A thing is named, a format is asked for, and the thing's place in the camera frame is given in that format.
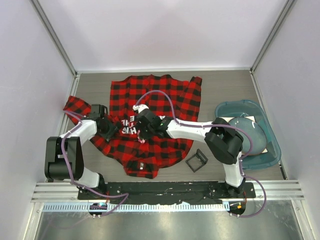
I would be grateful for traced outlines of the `red black plaid shirt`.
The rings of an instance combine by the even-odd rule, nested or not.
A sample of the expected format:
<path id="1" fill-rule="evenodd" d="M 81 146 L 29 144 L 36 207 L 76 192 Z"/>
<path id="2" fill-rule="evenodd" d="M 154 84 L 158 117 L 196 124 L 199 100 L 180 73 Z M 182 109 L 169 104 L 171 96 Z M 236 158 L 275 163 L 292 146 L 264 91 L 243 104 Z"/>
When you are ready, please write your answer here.
<path id="1" fill-rule="evenodd" d="M 160 118 L 176 116 L 180 120 L 198 120 L 202 78 L 177 80 L 170 75 L 129 76 L 112 81 L 108 120 L 120 123 L 122 128 L 110 140 L 96 134 L 90 142 L 105 156 L 115 159 L 127 175 L 153 179 L 159 169 L 171 167 L 189 153 L 193 141 L 152 137 L 145 143 L 138 140 L 133 105 L 145 104 Z"/>

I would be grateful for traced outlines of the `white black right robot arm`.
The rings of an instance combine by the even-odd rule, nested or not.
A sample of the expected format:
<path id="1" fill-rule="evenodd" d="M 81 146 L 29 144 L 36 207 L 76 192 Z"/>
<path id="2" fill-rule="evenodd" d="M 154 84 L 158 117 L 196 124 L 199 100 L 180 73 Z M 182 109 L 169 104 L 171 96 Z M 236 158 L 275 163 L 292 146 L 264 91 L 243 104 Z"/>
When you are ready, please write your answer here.
<path id="1" fill-rule="evenodd" d="M 173 117 L 161 118 L 148 107 L 135 109 L 138 140 L 146 142 L 152 137 L 164 139 L 186 139 L 198 141 L 208 146 L 216 160 L 223 164 L 225 190 L 233 198 L 244 193 L 246 178 L 240 170 L 243 137 L 224 119 L 213 122 L 192 122 Z"/>

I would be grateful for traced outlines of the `pink white flower brooch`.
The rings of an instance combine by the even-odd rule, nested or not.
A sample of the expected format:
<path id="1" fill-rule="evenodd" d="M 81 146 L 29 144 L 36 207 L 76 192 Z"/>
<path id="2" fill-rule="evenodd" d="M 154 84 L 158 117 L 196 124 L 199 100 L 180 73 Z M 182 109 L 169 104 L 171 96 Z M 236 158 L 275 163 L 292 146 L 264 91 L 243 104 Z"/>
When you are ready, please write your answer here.
<path id="1" fill-rule="evenodd" d="M 144 144 L 146 142 L 146 140 L 144 138 L 141 138 L 141 137 L 138 137 L 138 141 L 141 143 L 141 144 Z"/>

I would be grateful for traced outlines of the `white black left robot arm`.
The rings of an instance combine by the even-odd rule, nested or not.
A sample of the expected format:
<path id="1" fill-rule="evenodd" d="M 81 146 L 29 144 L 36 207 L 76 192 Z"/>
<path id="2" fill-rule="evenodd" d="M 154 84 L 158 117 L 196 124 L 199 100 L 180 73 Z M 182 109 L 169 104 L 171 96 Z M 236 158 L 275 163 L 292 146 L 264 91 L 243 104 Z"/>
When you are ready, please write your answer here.
<path id="1" fill-rule="evenodd" d="M 91 106 L 89 113 L 65 114 L 77 120 L 77 124 L 60 136 L 46 141 L 44 173 L 48 179 L 70 182 L 79 188 L 89 189 L 93 198 L 100 200 L 107 192 L 103 176 L 85 167 L 82 145 L 94 137 L 109 142 L 120 130 L 120 123 L 108 119 L 108 108 L 101 104 Z"/>

